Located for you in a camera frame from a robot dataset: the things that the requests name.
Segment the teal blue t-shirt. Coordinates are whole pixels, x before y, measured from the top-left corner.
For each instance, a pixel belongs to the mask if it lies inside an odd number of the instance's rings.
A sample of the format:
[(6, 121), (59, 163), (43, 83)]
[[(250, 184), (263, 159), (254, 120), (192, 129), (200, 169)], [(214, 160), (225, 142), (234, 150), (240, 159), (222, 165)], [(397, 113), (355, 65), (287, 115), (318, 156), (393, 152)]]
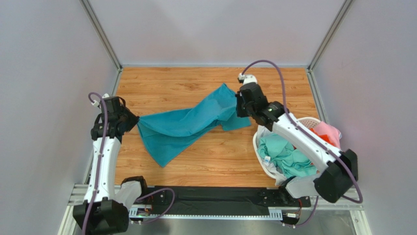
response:
[(137, 123), (145, 149), (161, 167), (220, 125), (232, 131), (251, 125), (248, 117), (238, 117), (235, 93), (222, 84), (192, 108), (141, 116)]

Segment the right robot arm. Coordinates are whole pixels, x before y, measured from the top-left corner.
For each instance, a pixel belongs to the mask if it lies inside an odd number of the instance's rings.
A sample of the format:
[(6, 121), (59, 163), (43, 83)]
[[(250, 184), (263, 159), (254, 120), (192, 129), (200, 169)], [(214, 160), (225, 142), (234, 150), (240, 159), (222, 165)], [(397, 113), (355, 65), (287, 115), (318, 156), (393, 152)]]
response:
[(293, 198), (319, 196), (336, 203), (340, 198), (349, 199), (346, 192), (355, 187), (362, 203), (363, 195), (358, 187), (358, 159), (355, 152), (327, 143), (300, 121), (281, 103), (269, 102), (256, 82), (243, 82), (236, 93), (237, 114), (251, 117), (257, 124), (288, 140), (317, 168), (311, 176), (292, 177), (283, 183), (284, 189)]

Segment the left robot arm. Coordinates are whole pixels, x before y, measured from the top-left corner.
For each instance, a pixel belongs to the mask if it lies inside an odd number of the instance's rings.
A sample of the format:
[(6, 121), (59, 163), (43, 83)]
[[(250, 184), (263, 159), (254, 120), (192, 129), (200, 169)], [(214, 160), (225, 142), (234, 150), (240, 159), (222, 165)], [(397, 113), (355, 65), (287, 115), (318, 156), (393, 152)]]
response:
[(127, 231), (129, 209), (146, 187), (143, 177), (130, 177), (115, 191), (116, 162), (123, 135), (138, 123), (126, 102), (119, 96), (99, 95), (91, 99), (101, 113), (91, 129), (93, 162), (90, 181), (82, 204), (73, 208), (73, 218), (84, 235), (113, 235)]

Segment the white laundry basket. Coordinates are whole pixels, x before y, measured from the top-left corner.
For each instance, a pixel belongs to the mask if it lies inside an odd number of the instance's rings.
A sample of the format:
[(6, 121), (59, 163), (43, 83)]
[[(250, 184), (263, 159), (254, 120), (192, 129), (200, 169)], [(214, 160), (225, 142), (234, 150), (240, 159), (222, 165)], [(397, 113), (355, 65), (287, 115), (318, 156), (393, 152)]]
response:
[(287, 140), (267, 130), (257, 127), (253, 137), (256, 157), (263, 171), (277, 184), (292, 176), (307, 176), (317, 172), (311, 161), (295, 150)]

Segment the mint green t-shirt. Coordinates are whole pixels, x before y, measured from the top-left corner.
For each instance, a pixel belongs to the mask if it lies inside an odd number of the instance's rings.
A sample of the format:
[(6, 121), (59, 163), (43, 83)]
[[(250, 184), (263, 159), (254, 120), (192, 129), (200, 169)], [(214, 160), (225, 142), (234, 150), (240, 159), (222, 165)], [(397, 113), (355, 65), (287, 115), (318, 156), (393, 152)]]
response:
[(257, 152), (263, 160), (269, 157), (270, 163), (279, 168), (287, 178), (311, 176), (318, 172), (299, 149), (277, 134), (261, 137)]

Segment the pink t-shirt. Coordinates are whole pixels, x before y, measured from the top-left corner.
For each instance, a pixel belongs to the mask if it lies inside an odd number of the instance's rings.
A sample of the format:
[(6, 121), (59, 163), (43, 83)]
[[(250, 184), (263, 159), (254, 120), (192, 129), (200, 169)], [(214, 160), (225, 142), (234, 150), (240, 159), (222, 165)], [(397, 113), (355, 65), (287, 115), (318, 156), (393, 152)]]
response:
[(313, 129), (318, 134), (327, 134), (327, 135), (329, 135), (330, 139), (336, 144), (336, 147), (341, 148), (340, 139), (342, 137), (342, 134), (337, 128), (325, 123), (324, 121), (321, 121), (319, 124), (317, 124), (315, 127), (313, 127)]

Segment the white t-shirt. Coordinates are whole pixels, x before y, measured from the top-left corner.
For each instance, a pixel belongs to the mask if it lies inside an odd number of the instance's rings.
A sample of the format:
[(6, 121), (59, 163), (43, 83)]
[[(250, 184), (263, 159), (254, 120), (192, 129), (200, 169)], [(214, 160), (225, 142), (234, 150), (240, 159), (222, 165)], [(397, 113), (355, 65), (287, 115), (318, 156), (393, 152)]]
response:
[(273, 132), (269, 131), (266, 127), (259, 125), (258, 128), (257, 128), (257, 131), (253, 135), (252, 143), (253, 143), (253, 148), (254, 148), (257, 160), (258, 160), (260, 166), (262, 167), (262, 170), (264, 171), (264, 173), (268, 177), (274, 179), (275, 187), (278, 187), (287, 178), (282, 173), (282, 170), (280, 170), (278, 167), (276, 167), (272, 163), (272, 160), (269, 156), (266, 156), (266, 157), (262, 158), (260, 156), (260, 154), (258, 153), (258, 149), (260, 147), (260, 138), (261, 137), (267, 137), (267, 136), (270, 136), (272, 134), (273, 134)]

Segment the orange t-shirt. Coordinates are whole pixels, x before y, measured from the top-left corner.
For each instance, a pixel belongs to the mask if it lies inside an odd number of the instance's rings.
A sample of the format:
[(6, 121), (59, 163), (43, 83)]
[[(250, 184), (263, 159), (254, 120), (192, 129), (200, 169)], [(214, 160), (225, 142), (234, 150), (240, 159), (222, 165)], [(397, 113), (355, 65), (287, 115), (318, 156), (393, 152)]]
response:
[(331, 144), (332, 146), (336, 146), (336, 144), (330, 139), (329, 135), (327, 135), (327, 134), (318, 134), (313, 128), (310, 128), (309, 130), (312, 131), (315, 135), (320, 137), (325, 142)]

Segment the aluminium frame rail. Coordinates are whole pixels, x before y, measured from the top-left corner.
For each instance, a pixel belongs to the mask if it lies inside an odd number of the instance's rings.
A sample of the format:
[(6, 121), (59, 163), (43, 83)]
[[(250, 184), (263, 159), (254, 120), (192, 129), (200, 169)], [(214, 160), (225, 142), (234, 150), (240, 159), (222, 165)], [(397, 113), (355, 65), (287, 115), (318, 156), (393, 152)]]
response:
[(293, 228), (305, 222), (302, 210), (349, 210), (359, 235), (371, 233), (362, 207), (332, 204), (312, 197), (292, 198), (280, 188), (146, 187), (145, 198), (125, 208), (104, 199), (94, 203), (87, 233), (125, 232), (129, 223), (154, 218), (248, 219), (281, 221)]

